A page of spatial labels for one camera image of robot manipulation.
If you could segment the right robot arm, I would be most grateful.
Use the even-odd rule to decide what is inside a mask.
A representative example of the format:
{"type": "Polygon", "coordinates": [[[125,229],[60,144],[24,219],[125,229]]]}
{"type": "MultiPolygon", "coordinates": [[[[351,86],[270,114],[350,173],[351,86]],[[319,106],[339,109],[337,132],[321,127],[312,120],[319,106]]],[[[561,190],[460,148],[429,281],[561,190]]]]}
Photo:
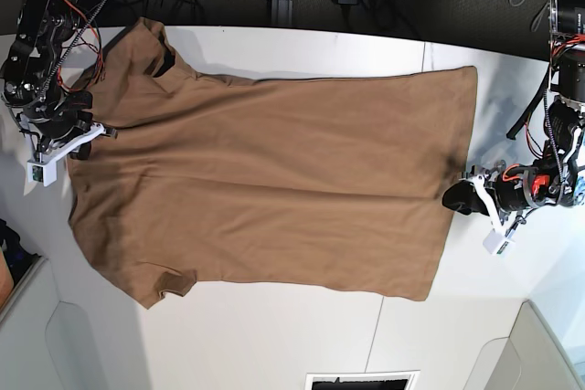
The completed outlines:
{"type": "Polygon", "coordinates": [[[32,142],[34,158],[58,148],[74,160],[86,160],[87,139],[94,119],[89,88],[102,75],[104,55],[96,17],[104,0],[84,12],[78,0],[25,0],[16,39],[1,67],[1,98],[19,131],[32,142]],[[95,36],[89,46],[96,61],[90,75],[78,86],[69,86],[61,68],[71,50],[83,45],[85,32],[95,36]]]}

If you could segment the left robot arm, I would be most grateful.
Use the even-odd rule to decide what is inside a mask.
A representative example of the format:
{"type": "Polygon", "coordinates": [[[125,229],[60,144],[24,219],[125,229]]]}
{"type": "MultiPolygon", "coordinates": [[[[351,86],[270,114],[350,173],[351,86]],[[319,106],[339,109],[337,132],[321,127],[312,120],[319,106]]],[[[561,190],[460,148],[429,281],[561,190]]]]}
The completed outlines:
{"type": "Polygon", "coordinates": [[[546,135],[531,164],[499,162],[473,167],[442,197],[463,215],[489,216],[494,231],[510,237],[545,206],[584,203],[584,0],[549,0],[548,71],[534,98],[507,133],[528,132],[538,105],[546,135]]]}

